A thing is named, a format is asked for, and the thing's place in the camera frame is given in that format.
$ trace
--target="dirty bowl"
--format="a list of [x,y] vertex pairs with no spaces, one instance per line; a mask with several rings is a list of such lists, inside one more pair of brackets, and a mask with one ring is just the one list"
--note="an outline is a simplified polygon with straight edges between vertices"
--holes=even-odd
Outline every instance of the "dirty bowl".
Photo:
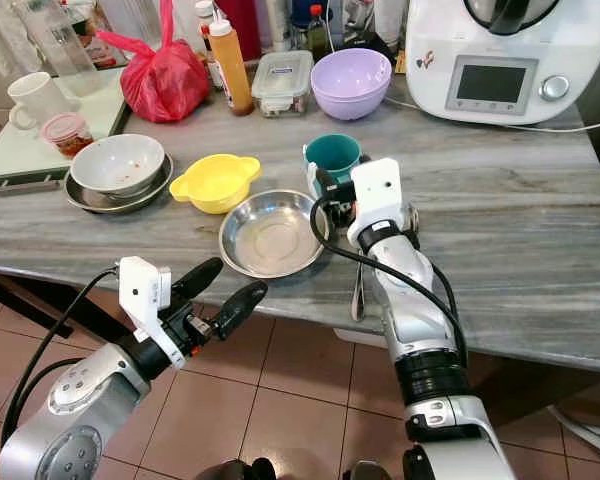
[[191,202],[205,213],[227,213],[247,197],[260,173],[257,158],[210,155],[176,178],[169,192],[176,201]]
[[365,48],[334,52],[311,70],[311,88],[318,105],[340,120],[355,120],[375,110],[390,82],[389,60]]
[[149,188],[164,158],[164,148],[151,137],[114,135],[80,150],[73,158],[71,176],[87,190],[130,197]]
[[[225,263],[256,278],[291,275],[311,265],[322,252],[309,224],[313,199],[292,190],[270,190],[247,198],[220,227],[220,253]],[[318,229],[329,227],[318,210]]]

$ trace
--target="yellow bowl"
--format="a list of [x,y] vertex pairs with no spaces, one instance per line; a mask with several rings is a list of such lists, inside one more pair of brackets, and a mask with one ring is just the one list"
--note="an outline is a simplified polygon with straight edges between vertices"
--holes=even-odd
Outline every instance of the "yellow bowl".
[[249,195],[249,186],[261,174],[253,157],[226,153],[201,158],[169,186],[178,202],[191,202],[206,213],[227,213]]

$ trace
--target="orange bottle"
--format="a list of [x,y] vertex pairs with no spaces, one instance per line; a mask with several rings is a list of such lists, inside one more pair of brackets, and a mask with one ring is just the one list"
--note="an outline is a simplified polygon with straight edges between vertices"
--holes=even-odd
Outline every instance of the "orange bottle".
[[220,74],[229,108],[234,115],[248,115],[253,111],[251,87],[244,68],[238,34],[229,20],[218,19],[209,25],[209,42]]

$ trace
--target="gray marble countertop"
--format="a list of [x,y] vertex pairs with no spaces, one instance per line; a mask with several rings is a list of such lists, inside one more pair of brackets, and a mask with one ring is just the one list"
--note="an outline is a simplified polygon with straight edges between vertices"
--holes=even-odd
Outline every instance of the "gray marble countertop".
[[[566,122],[579,121],[569,114]],[[314,103],[302,117],[237,118],[219,96],[175,124],[133,116],[126,131],[162,142],[176,174],[212,153],[256,156],[263,175],[252,193],[306,192],[302,144],[329,132],[357,138],[373,158],[400,162],[422,251],[450,279],[472,350],[600,370],[600,167],[585,133],[455,123],[386,103],[356,122],[335,121]],[[76,209],[59,191],[0,198],[0,271],[84,284],[119,257],[140,255],[177,278],[219,254],[221,221],[167,192],[120,216]],[[355,270],[323,254],[270,281],[259,311],[379,332],[373,315],[349,319]],[[225,267],[200,300],[219,304],[249,281]]]

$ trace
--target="glass jar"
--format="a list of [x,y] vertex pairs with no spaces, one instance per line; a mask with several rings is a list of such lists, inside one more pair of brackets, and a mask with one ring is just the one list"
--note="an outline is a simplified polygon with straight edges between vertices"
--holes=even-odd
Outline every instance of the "glass jar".
[[73,158],[93,143],[86,120],[77,113],[61,113],[51,118],[42,127],[42,136],[67,158]]

